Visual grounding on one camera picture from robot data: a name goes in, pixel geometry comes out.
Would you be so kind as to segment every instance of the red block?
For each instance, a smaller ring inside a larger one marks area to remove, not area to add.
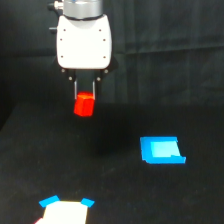
[[[74,113],[81,117],[90,117],[93,115],[94,96],[92,93],[81,92],[77,95]]]

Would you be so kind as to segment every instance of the blue square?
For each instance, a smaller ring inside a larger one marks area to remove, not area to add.
[[[183,164],[186,157],[180,155],[176,137],[143,137],[142,160],[151,164]]]

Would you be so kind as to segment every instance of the black table surface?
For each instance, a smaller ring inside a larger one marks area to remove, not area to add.
[[[184,165],[142,161],[140,137],[176,136]],[[224,108],[96,105],[92,118],[18,104],[0,132],[0,223],[39,201],[95,201],[87,224],[223,223]]]

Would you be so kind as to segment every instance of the blue paper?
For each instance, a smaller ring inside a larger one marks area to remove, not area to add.
[[[43,200],[43,201],[40,201],[39,204],[40,204],[43,208],[45,208],[45,207],[47,207],[48,205],[50,205],[50,204],[52,204],[52,203],[54,203],[54,202],[56,202],[56,201],[60,201],[60,199],[58,198],[57,195],[55,195],[55,196],[53,196],[53,197],[50,197],[50,198],[47,198],[47,199],[45,199],[45,200]]]
[[[177,142],[151,142],[153,157],[180,156]]]
[[[95,201],[89,200],[87,198],[83,198],[81,204],[86,205],[87,207],[92,207]]]
[[[143,137],[140,139],[142,160],[151,164],[185,163],[180,155],[176,137]]]

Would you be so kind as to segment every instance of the white robot housing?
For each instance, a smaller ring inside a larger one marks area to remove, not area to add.
[[[111,61],[112,37],[103,0],[55,2],[63,10],[57,27],[57,58],[64,69],[105,69]]]

